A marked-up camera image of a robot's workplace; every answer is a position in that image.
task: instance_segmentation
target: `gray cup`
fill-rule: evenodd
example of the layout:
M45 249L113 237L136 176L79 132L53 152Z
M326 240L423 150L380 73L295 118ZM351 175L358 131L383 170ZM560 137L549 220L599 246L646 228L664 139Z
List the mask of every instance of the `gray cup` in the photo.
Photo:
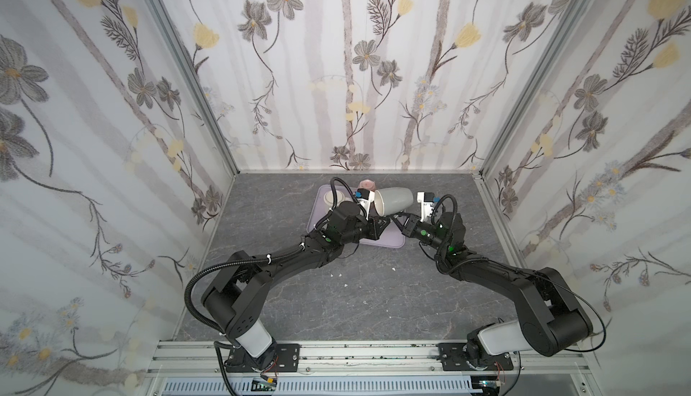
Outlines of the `gray cup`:
M405 210L412 203L412 192L407 187L387 187L375 191L375 209L380 216Z

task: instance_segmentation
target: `lavender tray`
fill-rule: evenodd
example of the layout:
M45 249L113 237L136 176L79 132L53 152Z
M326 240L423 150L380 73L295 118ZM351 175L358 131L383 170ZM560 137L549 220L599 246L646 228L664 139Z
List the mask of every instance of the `lavender tray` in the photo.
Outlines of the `lavender tray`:
M348 191L346 191L345 187L336 186L336 190L341 191L346 196L348 196ZM310 221L307 223L307 232L312 231L315 227L315 223L317 223L317 221L323 218L326 214L326 204L324 203L324 195L326 193L331 193L331 186L328 184L320 186L319 190L316 193L315 205L312 206L312 215L310 215ZM375 245L398 249L399 247L402 247L406 244L406 237L401 234L401 231L398 229L396 225L391 223L388 227L386 227L384 232L381 233L381 236L378 240L375 241L363 238L362 240L360 240L360 243L365 245Z

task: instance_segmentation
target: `metal corner post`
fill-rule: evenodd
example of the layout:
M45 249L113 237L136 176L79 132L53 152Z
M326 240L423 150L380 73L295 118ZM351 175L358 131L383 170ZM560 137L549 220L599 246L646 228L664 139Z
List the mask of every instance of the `metal corner post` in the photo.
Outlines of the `metal corner post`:
M177 63L182 76L185 79L187 88L192 92L192 97L199 107L200 115L204 123L207 125L209 132L213 138L216 148L220 151L221 157L226 164L226 168L232 176L240 173L233 155L226 145L225 137L220 131L220 127L213 116L213 110L209 105L209 101L204 97L204 91L199 83L197 74L194 72L194 67L191 63L189 55L187 55L185 46L182 44L177 31L173 26L173 21L168 15L168 11L163 3L163 0L144 0L149 6L149 11L154 17L156 26L160 30L168 47L168 51L173 56Z
M497 140L494 141L487 154L487 157L485 158L481 171L483 177L496 167L502 151L509 144L509 141L513 137L515 130L518 128L518 124L520 124L520 121L523 118L523 115L530 107L531 101L535 97L536 93L540 90L540 87L545 81L547 74L551 70L554 63L556 63L559 55L564 50L569 37L573 33L575 27L578 25L579 20L581 20L583 15L585 15L585 12L587 11L591 1L592 0L572 0L569 3L569 6L566 8L564 13L564 17L559 21L559 25L552 35L552 38L549 39L547 47L542 52L542 56L540 56L540 60L538 61L535 69L533 69L533 72L528 79L528 83L516 99L513 109L500 129Z

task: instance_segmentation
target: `robotic arm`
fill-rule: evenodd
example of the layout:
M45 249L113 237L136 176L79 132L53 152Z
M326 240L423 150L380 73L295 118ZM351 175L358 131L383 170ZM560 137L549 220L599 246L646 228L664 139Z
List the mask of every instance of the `robotic arm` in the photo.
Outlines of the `robotic arm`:
M340 179L332 179L334 195L335 180L345 185ZM471 366L490 366L497 356L510 351L534 349L544 356L552 356L592 333L588 315L558 271L548 267L539 271L520 269L468 249L464 245L466 229L453 196L436 200L430 193L420 195L420 217L400 212L412 204L409 190L409 198L399 199L392 206L382 201L379 191L373 196L366 189L354 194L346 188L353 201L332 208L299 244L266 258L239 251L227 263L216 266L220 271L204 292L202 304L217 324L214 328L220 328L229 341L239 343L249 354L246 360L256 370L270 366L276 351L276 341L259 320L269 290L301 271L333 261L347 243L358 243L363 238L378 240L392 221L404 236L436 248L435 262L440 273L480 284L514 302L517 320L486 325L468 334L465 356ZM435 221L434 216L446 199L453 202L453 211L443 212ZM380 216L369 214L372 202ZM433 210L426 210L426 203L431 206L434 202ZM406 219L402 222L399 218L403 217ZM214 270L206 269L197 276ZM192 315L200 319L189 300L191 288L198 279L195 276L190 281L185 303Z

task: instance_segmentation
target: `gray table surface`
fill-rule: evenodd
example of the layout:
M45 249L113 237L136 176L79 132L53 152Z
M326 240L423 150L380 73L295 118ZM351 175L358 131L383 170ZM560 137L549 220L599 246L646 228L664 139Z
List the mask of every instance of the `gray table surface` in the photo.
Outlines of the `gray table surface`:
M317 189L331 174L240 174L221 216L203 267L225 262L241 249L271 253L299 243L306 233ZM466 226L466 245L506 262L499 239L469 174L340 174L357 186L370 178L379 188L402 186L415 192L451 193ZM419 213L415 203L410 212ZM347 245L343 255L354 249ZM195 287L200 297L212 280ZM218 332L185 312L177 341L217 340ZM307 270L272 289L261 321L276 340L465 339L481 325L515 318L506 298L437 272L407 239L400 249L360 245L357 253Z

